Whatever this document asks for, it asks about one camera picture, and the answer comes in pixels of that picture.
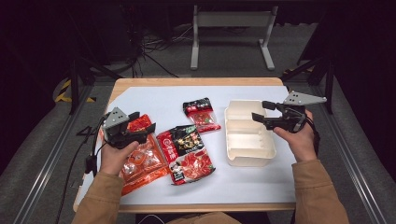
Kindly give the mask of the small red black seasoning packet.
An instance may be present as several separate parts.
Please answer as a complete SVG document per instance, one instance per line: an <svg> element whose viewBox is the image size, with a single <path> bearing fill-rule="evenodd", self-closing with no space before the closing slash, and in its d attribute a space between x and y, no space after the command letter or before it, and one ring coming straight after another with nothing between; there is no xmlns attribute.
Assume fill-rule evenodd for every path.
<svg viewBox="0 0 396 224"><path fill-rule="evenodd" d="M185 102L183 112L195 124L199 133L212 132L221 128L215 118L212 104L207 97Z"/></svg>

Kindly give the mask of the orange clear seasoning packet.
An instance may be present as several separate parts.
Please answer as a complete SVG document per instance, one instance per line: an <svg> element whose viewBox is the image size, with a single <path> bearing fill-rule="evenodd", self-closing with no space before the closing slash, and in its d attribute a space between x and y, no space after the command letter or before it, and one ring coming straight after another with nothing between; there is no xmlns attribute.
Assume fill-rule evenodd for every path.
<svg viewBox="0 0 396 224"><path fill-rule="evenodd" d="M145 144L134 150L123 165L120 177L124 180L121 195L146 186L152 181L168 175L168 163L162 153L155 133L150 133Z"/></svg>

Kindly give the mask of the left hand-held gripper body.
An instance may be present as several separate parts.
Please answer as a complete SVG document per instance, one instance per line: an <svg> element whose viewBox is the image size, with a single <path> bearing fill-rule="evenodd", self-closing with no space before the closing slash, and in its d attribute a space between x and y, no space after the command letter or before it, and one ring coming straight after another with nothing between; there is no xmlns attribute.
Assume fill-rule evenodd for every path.
<svg viewBox="0 0 396 224"><path fill-rule="evenodd" d="M125 148L132 142L145 144L147 142L147 134L130 132L128 129L128 124L130 122L129 115L126 115L118 107L114 107L113 110L108 113L102 125L106 142L118 149Z"/></svg>

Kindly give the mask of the white plastic divided container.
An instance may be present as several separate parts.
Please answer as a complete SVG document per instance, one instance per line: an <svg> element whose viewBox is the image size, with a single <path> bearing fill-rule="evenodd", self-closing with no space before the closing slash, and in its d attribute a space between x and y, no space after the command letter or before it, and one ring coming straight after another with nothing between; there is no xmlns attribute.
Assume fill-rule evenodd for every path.
<svg viewBox="0 0 396 224"><path fill-rule="evenodd" d="M276 156L274 138L252 114L266 117L262 102L232 100L224 111L226 152L232 166L260 167Z"/></svg>

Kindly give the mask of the large red black seasoning packet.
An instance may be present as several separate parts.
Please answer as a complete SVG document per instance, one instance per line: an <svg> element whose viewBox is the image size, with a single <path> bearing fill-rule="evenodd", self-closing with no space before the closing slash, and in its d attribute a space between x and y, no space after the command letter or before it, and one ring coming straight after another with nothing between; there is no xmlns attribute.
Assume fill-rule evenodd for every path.
<svg viewBox="0 0 396 224"><path fill-rule="evenodd" d="M216 170L195 125L176 126L158 134L157 141L176 186L198 181Z"/></svg>

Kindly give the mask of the person's left hand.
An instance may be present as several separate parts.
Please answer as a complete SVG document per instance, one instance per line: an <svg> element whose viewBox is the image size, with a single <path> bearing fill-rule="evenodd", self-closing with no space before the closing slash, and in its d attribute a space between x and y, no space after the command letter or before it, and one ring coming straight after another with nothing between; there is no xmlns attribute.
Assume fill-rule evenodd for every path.
<svg viewBox="0 0 396 224"><path fill-rule="evenodd" d="M110 145L102 147L100 171L108 175L118 175L127 162L129 156L138 148L137 142L132 142L127 147L118 149Z"/></svg>

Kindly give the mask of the black tripod stand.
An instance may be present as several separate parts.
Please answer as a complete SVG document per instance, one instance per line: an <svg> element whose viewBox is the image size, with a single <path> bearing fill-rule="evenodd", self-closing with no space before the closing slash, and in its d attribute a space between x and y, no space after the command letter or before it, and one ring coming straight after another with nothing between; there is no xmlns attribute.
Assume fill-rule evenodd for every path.
<svg viewBox="0 0 396 224"><path fill-rule="evenodd" d="M307 82L311 86L317 86L319 82L325 78L325 97L327 102L325 103L326 109L329 114L332 114L332 87L334 80L334 66L332 60L329 57L319 57L311 60L303 65L296 67L295 69L285 72L281 76L282 81L287 81L292 77L301 74L303 71L312 68L312 73L309 75Z"/></svg>
<svg viewBox="0 0 396 224"><path fill-rule="evenodd" d="M70 115L73 115L81 102L80 93L78 89L78 82L81 80L85 85L91 86L94 82L94 75L90 68L98 70L100 73L106 77L111 77L115 80L120 79L121 76L117 73L105 68L104 66L88 60L83 57L77 57L73 59L70 63L70 80L71 80L71 109Z"/></svg>

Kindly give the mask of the person's lap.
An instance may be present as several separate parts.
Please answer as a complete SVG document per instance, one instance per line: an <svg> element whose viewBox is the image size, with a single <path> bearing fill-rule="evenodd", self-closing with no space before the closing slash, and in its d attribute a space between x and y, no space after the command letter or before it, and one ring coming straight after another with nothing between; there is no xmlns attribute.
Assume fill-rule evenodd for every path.
<svg viewBox="0 0 396 224"><path fill-rule="evenodd" d="M241 224L238 220L222 212L187 215L176 218L166 224Z"/></svg>

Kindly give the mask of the grey metal stand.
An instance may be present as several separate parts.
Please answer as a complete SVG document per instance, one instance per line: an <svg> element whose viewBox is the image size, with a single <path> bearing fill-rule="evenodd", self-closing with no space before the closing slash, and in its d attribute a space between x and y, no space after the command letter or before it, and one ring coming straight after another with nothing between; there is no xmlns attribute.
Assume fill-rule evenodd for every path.
<svg viewBox="0 0 396 224"><path fill-rule="evenodd" d="M275 25L278 6L264 11L200 11L193 9L191 48L191 70L197 70L199 64L199 28L200 27L263 27L264 37L259 40L265 64L269 71L275 65L268 49L270 36Z"/></svg>

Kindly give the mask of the yellow black hazard tape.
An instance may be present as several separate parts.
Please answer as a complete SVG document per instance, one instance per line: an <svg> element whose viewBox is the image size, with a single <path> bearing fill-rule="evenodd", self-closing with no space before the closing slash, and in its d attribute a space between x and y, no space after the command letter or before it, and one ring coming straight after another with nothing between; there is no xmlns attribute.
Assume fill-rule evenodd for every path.
<svg viewBox="0 0 396 224"><path fill-rule="evenodd" d="M60 88L58 95L55 97L55 102L72 102L72 97L67 96L66 93L71 89L71 80L68 78L64 81L64 84Z"/></svg>

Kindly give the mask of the aluminium floor rail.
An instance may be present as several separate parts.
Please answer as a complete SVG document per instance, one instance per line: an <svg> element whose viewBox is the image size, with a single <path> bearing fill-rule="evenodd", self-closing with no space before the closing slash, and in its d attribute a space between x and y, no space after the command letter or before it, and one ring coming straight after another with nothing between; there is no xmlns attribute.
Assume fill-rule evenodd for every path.
<svg viewBox="0 0 396 224"><path fill-rule="evenodd" d="M343 135L343 129L334 116L335 98L332 96L332 91L323 90L320 87L312 87L312 92L316 94L323 94L326 96L328 102L322 107L322 114L325 116L326 122L329 125L331 134L336 142L338 154L346 167L348 177L353 183L353 189L360 197L360 202L369 216L372 224L388 224L384 214L379 207L377 200L369 187L367 178L364 176L358 161L353 156L351 147L347 143L347 139Z"/></svg>
<svg viewBox="0 0 396 224"><path fill-rule="evenodd" d="M16 215L13 224L26 224L32 215L38 200L40 199L42 192L47 186L50 177L55 169L57 162L59 161L61 154L64 150L64 145L67 137L70 135L71 130L78 118L80 111L82 110L83 104L92 92L92 86L85 86L81 89L81 94L78 97L79 104L74 109L74 112L69 115L58 135L45 163L35 178L35 182L31 187L28 196L26 197L19 213Z"/></svg>

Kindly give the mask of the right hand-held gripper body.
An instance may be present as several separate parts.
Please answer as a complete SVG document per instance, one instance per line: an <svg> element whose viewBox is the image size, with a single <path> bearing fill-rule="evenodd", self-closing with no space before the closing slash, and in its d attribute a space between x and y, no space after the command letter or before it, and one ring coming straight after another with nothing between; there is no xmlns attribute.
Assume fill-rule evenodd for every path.
<svg viewBox="0 0 396 224"><path fill-rule="evenodd" d="M281 116L279 118L266 118L265 127L267 130L280 127L290 133L297 133L307 122L305 107L326 102L326 97L291 91L282 103L276 103L276 110L281 113Z"/></svg>

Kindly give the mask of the person's right hand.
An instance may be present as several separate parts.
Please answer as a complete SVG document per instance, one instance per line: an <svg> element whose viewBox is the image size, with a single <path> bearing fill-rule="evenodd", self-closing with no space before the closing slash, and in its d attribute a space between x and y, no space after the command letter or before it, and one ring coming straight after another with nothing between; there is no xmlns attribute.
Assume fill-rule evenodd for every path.
<svg viewBox="0 0 396 224"><path fill-rule="evenodd" d="M317 159L314 147L314 131L309 124L297 133L290 133L280 127L275 127L273 132L288 142L290 150L297 162L313 161Z"/></svg>

